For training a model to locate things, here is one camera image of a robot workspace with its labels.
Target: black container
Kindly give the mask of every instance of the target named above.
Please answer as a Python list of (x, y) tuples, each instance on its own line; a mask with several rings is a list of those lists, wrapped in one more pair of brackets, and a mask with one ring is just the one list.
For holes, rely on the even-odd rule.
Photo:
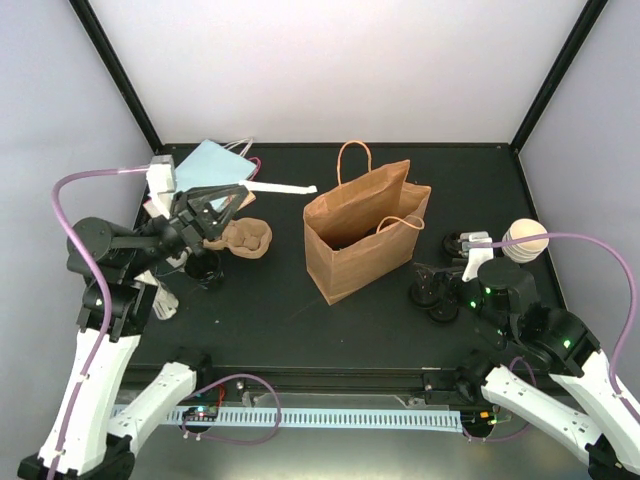
[(201, 256), (189, 255), (184, 264), (184, 273), (205, 290), (219, 288), (224, 280), (220, 255), (210, 250)]

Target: black tabletop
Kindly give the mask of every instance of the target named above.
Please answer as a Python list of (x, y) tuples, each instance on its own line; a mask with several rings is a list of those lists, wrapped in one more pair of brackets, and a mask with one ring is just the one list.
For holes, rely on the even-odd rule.
[[(180, 161), (192, 147), (174, 147)], [(374, 146), (374, 167), (411, 160), (408, 181), (433, 187), (414, 260), (449, 266), (442, 238), (452, 231), (487, 230), (501, 238), (511, 222), (531, 217), (517, 159), (506, 146)], [(256, 180), (336, 186), (338, 147), (271, 145), (254, 147), (262, 160)], [(359, 147), (343, 159), (344, 179), (366, 171)], [(314, 196), (258, 193), (238, 217), (265, 220), (273, 230), (267, 254), (246, 260), (223, 252), (223, 287), (197, 288), (184, 274), (164, 277), (180, 300), (168, 321), (149, 322), (130, 368), (160, 366), (176, 347), (197, 347), (218, 366), (247, 371), (295, 369), (455, 368), (483, 340), (463, 311), (442, 327), (415, 309), (407, 296), (412, 281), (406, 264), (369, 286), (328, 306), (306, 271), (302, 210)], [(561, 303), (548, 259), (526, 266), (544, 302)]]

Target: brown paper bag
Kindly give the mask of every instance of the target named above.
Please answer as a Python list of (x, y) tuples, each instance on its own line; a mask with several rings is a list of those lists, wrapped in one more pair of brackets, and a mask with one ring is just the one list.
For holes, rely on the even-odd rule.
[[(369, 173), (343, 184), (340, 161), (353, 143), (366, 150)], [(338, 186), (305, 207), (307, 271), (329, 305), (413, 257), (431, 187), (405, 182), (409, 164), (404, 160), (371, 170), (368, 147), (347, 142), (338, 155)], [(385, 223), (391, 219), (397, 222)]]

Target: white perforated rail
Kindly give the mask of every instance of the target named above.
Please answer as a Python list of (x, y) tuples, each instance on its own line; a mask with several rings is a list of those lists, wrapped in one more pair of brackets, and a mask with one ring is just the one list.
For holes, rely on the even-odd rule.
[[(126, 405), (114, 406), (113, 415)], [(181, 425), (182, 412), (176, 407), (163, 425)], [(222, 407), (215, 422), (189, 421), (187, 425), (220, 427), (271, 427), (275, 408)], [(283, 408), (281, 427), (289, 428), (360, 428), (379, 430), (435, 430), (461, 433), (460, 412), (440, 410), (364, 410), (324, 408)]]

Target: paper bag handle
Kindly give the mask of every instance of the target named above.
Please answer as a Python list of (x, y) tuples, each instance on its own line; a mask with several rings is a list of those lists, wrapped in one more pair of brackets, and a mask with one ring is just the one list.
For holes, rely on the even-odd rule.
[(364, 142), (361, 142), (360, 140), (350, 140), (347, 143), (345, 143), (342, 148), (340, 149), (340, 153), (338, 153), (338, 166), (337, 166), (337, 171), (338, 171), (338, 185), (342, 185), (342, 178), (340, 176), (340, 165), (342, 162), (342, 153), (344, 152), (344, 149), (347, 148), (349, 145), (351, 144), (357, 144), (362, 146), (362, 148), (364, 148), (367, 152), (367, 161), (369, 162), (369, 171), (371, 171), (371, 150), (369, 150), (369, 147), (367, 147), (367, 145)]
[(416, 215), (407, 215), (407, 218), (409, 218), (409, 217), (413, 217), (413, 218), (417, 219), (420, 222), (420, 226), (416, 227), (415, 225), (407, 222), (406, 220), (404, 220), (404, 219), (402, 219), (400, 217), (394, 217), (392, 215), (392, 216), (389, 216), (389, 217), (384, 217), (382, 220), (380, 220), (380, 223), (378, 224), (378, 228), (376, 229), (376, 233), (380, 233), (380, 229), (382, 228), (382, 224), (384, 222), (386, 222), (387, 220), (397, 220), (397, 221), (399, 221), (401, 223), (404, 223), (407, 227), (413, 228), (414, 230), (424, 230), (424, 220), (422, 220), (420, 217), (418, 217)]

